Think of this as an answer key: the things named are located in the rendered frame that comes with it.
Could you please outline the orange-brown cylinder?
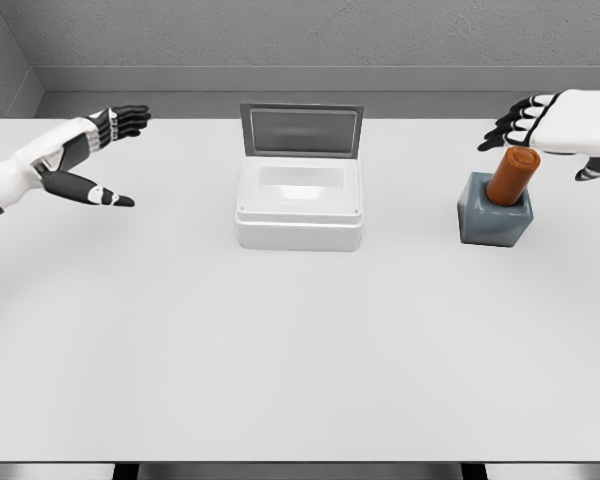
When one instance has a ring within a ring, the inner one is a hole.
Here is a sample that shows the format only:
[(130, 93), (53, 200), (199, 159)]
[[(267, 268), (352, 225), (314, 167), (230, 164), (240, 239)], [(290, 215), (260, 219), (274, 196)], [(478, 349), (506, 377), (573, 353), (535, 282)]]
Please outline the orange-brown cylinder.
[(526, 147), (509, 147), (486, 187), (487, 198), (494, 204), (513, 206), (539, 168), (540, 155)]

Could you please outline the white rectangular box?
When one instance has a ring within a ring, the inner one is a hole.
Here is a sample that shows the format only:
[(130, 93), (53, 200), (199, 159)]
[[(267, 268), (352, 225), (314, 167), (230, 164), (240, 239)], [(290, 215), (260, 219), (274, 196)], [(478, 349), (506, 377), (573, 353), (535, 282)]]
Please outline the white rectangular box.
[(247, 249), (357, 250), (364, 225), (360, 162), (246, 157), (235, 225)]

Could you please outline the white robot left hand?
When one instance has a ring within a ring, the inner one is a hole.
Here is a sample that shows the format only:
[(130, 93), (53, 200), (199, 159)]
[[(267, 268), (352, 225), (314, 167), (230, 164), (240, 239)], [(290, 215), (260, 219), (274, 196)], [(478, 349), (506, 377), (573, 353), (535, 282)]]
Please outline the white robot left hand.
[(151, 119), (146, 105), (108, 107), (76, 117), (18, 150), (15, 157), (46, 192), (88, 205), (133, 207), (133, 199), (71, 172), (110, 143), (137, 137)]

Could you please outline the grey hinged box lid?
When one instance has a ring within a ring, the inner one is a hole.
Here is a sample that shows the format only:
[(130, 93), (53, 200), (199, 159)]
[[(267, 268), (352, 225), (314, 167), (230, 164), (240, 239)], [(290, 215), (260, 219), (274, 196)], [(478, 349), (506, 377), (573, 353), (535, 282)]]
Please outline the grey hinged box lid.
[(357, 159), (361, 105), (242, 103), (247, 156)]

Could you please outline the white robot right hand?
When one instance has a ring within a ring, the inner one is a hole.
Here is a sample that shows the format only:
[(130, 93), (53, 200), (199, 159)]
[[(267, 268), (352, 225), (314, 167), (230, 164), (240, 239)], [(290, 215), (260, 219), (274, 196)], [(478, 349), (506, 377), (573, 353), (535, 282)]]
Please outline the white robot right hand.
[(600, 90), (568, 89), (524, 98), (496, 120), (478, 146), (527, 147), (553, 155), (584, 155), (577, 181), (600, 179)]

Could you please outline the grey square block holder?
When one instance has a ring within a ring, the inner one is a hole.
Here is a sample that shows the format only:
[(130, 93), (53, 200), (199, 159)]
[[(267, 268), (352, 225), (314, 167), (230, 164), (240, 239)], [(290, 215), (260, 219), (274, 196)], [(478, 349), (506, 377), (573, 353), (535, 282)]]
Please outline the grey square block holder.
[(472, 172), (457, 201), (460, 240), (464, 244), (513, 247), (534, 219), (529, 192), (512, 206), (489, 200), (489, 173)]

